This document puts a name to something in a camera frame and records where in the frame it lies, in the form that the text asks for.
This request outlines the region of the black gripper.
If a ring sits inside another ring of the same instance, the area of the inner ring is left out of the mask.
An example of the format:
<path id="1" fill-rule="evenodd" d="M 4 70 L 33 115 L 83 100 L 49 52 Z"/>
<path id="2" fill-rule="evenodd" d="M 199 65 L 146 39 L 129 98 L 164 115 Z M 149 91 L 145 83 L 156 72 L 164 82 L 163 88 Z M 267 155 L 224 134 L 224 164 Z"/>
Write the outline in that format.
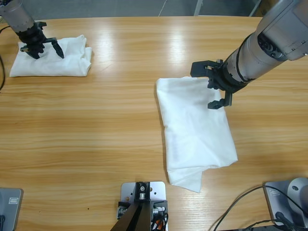
<path id="1" fill-rule="evenodd" d="M 232 93 L 236 93 L 246 86 L 247 83 L 237 81 L 232 77 L 224 63 L 219 63 L 219 66 L 215 69 L 215 76 L 214 78 L 209 78 L 207 87 L 209 89 L 225 91 L 225 98 L 209 102 L 207 108 L 217 110 L 221 107 L 231 106 Z"/>
<path id="2" fill-rule="evenodd" d="M 39 55 L 44 52 L 44 43 L 51 43 L 57 55 L 63 59 L 64 53 L 56 38 L 46 38 L 43 34 L 43 27 L 46 25 L 46 22 L 34 22 L 34 25 L 31 28 L 16 33 L 19 39 L 26 44 L 20 49 L 20 51 L 26 52 L 34 59 L 39 59 Z"/>

